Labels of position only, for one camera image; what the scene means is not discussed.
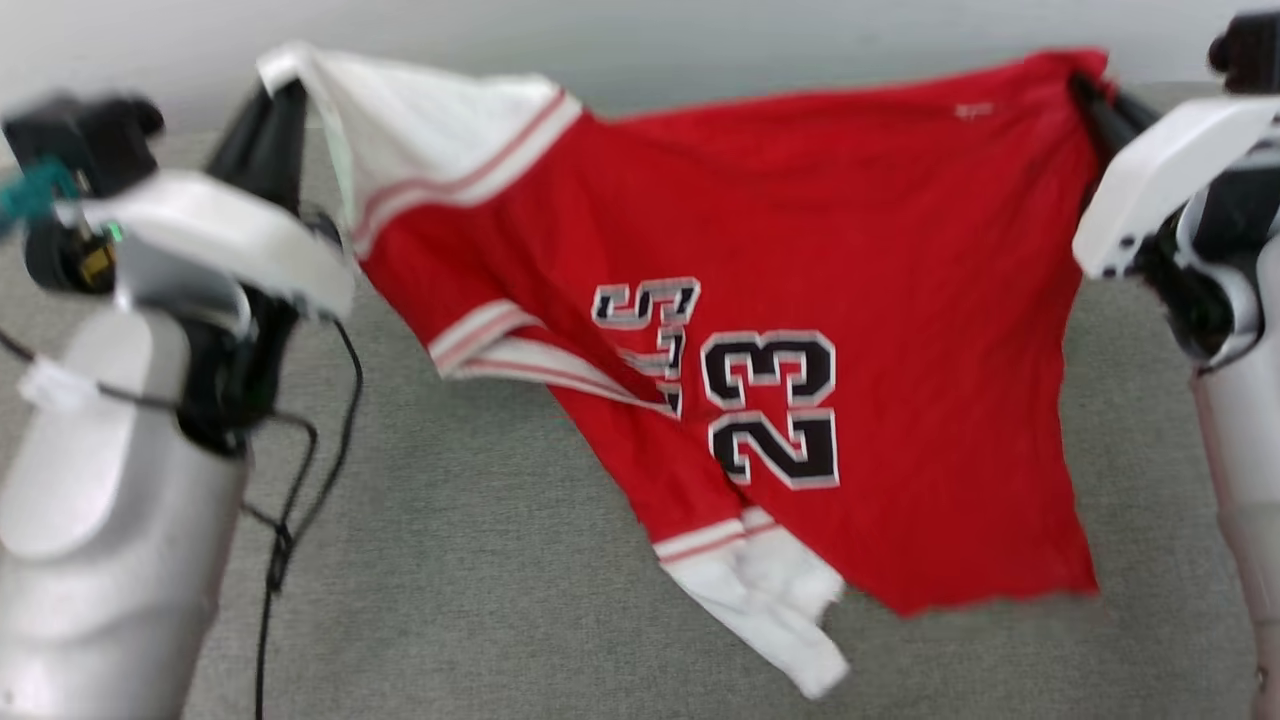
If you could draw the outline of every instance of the white cuff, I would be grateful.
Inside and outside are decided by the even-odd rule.
[[[739,556],[742,582],[818,625],[827,606],[845,592],[840,573],[759,507],[742,512],[742,525],[748,533]]]
[[[808,616],[742,583],[739,553],[746,541],[664,562],[676,583],[704,610],[733,630],[809,700],[822,697],[847,673],[840,648]]]

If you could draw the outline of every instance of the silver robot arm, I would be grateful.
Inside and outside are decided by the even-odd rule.
[[[113,304],[20,386],[36,413],[0,484],[0,719],[182,714],[288,333],[352,306],[330,225],[297,217],[305,110],[301,87],[260,94],[205,173],[155,168],[159,115],[136,102],[6,122],[19,161],[60,161],[82,195],[32,222],[28,270]]]
[[[1280,719],[1280,13],[1238,17],[1193,100],[1111,160],[1073,250],[1091,278],[1162,299],[1257,644],[1254,716]]]

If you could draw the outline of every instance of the wire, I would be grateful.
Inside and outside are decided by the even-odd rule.
[[[360,363],[360,355],[356,352],[355,345],[351,342],[351,336],[347,334],[347,328],[334,319],[334,327],[338,329],[338,334],[342,337],[342,343],[347,350],[347,355],[351,356],[351,365],[355,372],[355,378],[352,383],[351,400],[347,404],[347,411],[342,421],[342,436],[338,445],[337,455],[329,466],[329,471],[325,474],[324,483],[320,486],[320,491],[316,493],[315,501],[303,514],[302,520],[298,523],[297,532],[291,532],[288,520],[289,516],[297,507],[297,501],[301,495],[302,484],[306,482],[307,475],[311,470],[311,464],[315,460],[316,446],[319,445],[320,433],[315,424],[292,413],[284,413],[275,409],[269,410],[262,415],[262,419],[268,421],[275,421],[285,425],[292,425],[302,429],[307,436],[307,446],[303,452],[302,461],[298,465],[298,471],[289,486],[289,492],[284,502],[284,507],[280,511],[278,519],[271,518],[261,509],[248,503],[241,502],[241,510],[257,520],[259,523],[266,525],[275,533],[275,538],[271,544],[270,562],[268,564],[265,591],[262,594],[262,615],[259,623],[257,632],[257,662],[256,662],[256,675],[253,683],[253,716],[256,720],[262,720],[262,708],[266,694],[266,643],[270,634],[271,625],[271,609],[275,602],[275,597],[280,594],[284,587],[284,575],[288,570],[289,561],[293,559],[293,552],[297,550],[298,541],[311,529],[316,519],[320,516],[320,511],[324,509],[325,502],[329,500],[329,495],[337,484],[338,477],[342,474],[342,469],[347,462],[347,454],[351,446],[351,438],[355,430],[356,411],[360,407],[360,398],[364,395],[365,388],[365,370]],[[9,333],[0,328],[0,347],[8,350],[18,360],[24,364],[35,363],[38,355],[32,351],[26,345],[14,340]],[[211,413],[212,410],[200,410],[196,407],[184,406],[180,401],[140,395],[132,391],[122,389],[104,383],[95,383],[97,391],[104,396],[111,397],[114,400],[120,400],[124,402],[132,402],[141,407],[164,410],[172,413]]]
[[[275,530],[275,539],[271,544],[271,560],[266,570],[266,592],[262,593],[262,616],[257,629],[257,667],[253,680],[253,717],[256,720],[262,720],[262,706],[266,696],[266,642],[270,635],[271,609],[274,607],[275,597],[284,588],[284,575],[288,571],[289,561],[293,559],[298,543],[306,536],[307,530],[311,529],[311,525],[315,524],[316,518],[320,516],[325,501],[329,500],[329,495],[334,484],[337,484],[338,477],[342,474],[342,468],[347,462],[347,451],[351,447],[351,437],[356,424],[356,411],[360,407],[360,397],[365,391],[365,369],[360,364],[360,355],[351,342],[351,336],[347,334],[347,328],[337,319],[333,320],[333,325],[342,337],[347,355],[351,356],[351,366],[355,377],[352,379],[351,400],[347,402],[347,411],[342,419],[342,437],[338,441],[337,455],[334,455],[333,462],[329,465],[324,483],[320,486],[320,491],[316,493],[311,507],[307,509],[302,515],[302,520],[298,521],[297,530],[293,532],[289,530],[289,516],[297,509],[302,483],[306,479],[306,468],[311,464],[310,451],[303,462],[303,471],[294,479],[293,486],[289,488],[284,507],[280,510],[279,520],[271,521],[266,514],[256,507],[246,507],[251,515]]]

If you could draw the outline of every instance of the clothing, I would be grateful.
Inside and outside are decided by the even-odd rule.
[[[445,378],[541,382],[677,583],[805,694],[901,614],[1096,589],[1062,457],[1094,51],[622,122],[293,46],[361,266]]]

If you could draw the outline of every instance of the small logo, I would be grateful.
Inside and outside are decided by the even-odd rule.
[[[964,105],[956,105],[956,117],[961,120],[973,120],[983,115],[989,115],[996,111],[996,105],[992,102],[969,102]]]

